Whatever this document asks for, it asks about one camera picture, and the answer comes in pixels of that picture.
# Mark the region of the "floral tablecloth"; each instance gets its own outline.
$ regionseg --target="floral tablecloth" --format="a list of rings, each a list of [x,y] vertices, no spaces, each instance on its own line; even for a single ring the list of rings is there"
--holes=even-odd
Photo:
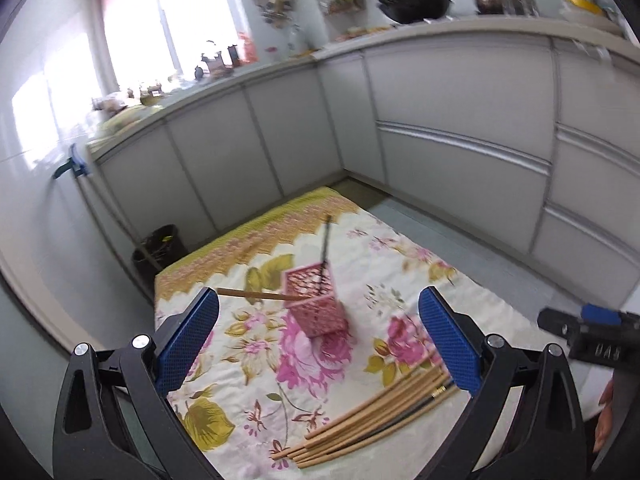
[[[485,333],[524,348],[550,341],[490,291],[327,188],[269,211],[163,271],[156,278],[156,326],[183,311],[204,285],[280,290],[283,270],[320,259],[327,214],[335,222],[329,263],[349,329],[309,340],[281,301],[221,297],[213,332],[183,386],[168,396],[225,479],[413,479],[464,409],[466,392],[324,465],[299,470],[270,454],[299,443],[421,361],[432,343],[417,298],[428,285]],[[484,460],[504,439],[516,400],[510,397]]]

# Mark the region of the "kitchen cabinet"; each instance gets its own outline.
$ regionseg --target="kitchen cabinet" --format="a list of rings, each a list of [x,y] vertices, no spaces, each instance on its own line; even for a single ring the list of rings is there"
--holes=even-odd
[[[527,252],[543,204],[545,174],[498,158],[499,150],[487,155],[480,146],[456,146],[445,137],[383,132],[382,139],[389,186]]]
[[[380,139],[360,54],[319,68],[344,168],[385,183]]]
[[[258,81],[246,92],[285,194],[342,169],[315,67]]]
[[[141,236],[175,224],[190,250],[216,234],[191,186],[164,124],[101,160],[102,174],[129,222]]]
[[[560,122],[640,156],[639,67],[558,43]]]
[[[640,251],[640,161],[597,139],[559,138],[551,201]]]
[[[553,209],[545,212],[533,249],[535,259],[580,286],[584,300],[620,307],[640,278],[637,264],[615,243]]]
[[[168,128],[219,230],[282,198],[241,91],[170,117]]]
[[[487,140],[551,160],[547,38],[475,34],[366,50],[378,119]]]

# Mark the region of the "blue gripper pad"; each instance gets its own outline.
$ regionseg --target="blue gripper pad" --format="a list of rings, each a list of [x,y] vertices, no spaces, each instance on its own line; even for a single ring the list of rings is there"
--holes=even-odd
[[[218,320],[220,303],[215,290],[199,294],[158,356],[156,391],[161,397],[182,386],[193,362]]]
[[[418,313],[456,385],[474,396],[482,385],[480,355],[451,316],[449,305],[425,288],[418,300]]]
[[[620,313],[615,310],[610,310],[602,306],[596,306],[588,303],[582,308],[580,313],[582,320],[587,323],[597,323],[600,325],[622,325],[620,319]]]

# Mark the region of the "window frame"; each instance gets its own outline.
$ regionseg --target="window frame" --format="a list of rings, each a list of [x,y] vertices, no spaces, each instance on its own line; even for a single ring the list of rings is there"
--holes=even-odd
[[[156,0],[158,5],[158,13],[160,15],[160,23],[162,25],[162,31],[164,32],[164,38],[166,40],[169,54],[171,56],[174,68],[179,73],[184,73],[180,66],[180,60],[178,59],[177,51],[175,49],[174,40],[171,37],[171,30],[167,22],[164,9],[160,0]],[[226,0],[226,4],[231,12],[236,31],[248,32],[248,24],[246,17],[242,15],[244,9],[236,9],[238,2],[235,0]],[[113,63],[111,62],[111,56],[109,53],[109,45],[107,43],[107,37],[104,31],[104,13],[102,9],[102,0],[91,0],[91,11],[93,15],[94,34],[97,38],[97,59],[100,64],[100,72],[104,75],[104,84],[107,92],[117,92],[120,89],[118,85],[118,79],[116,78],[115,70],[113,69]]]

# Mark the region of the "frying pan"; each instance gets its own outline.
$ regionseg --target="frying pan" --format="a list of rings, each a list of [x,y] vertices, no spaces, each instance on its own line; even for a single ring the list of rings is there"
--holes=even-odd
[[[378,8],[395,22],[421,22],[422,20],[437,20],[443,17],[451,0],[377,0]]]

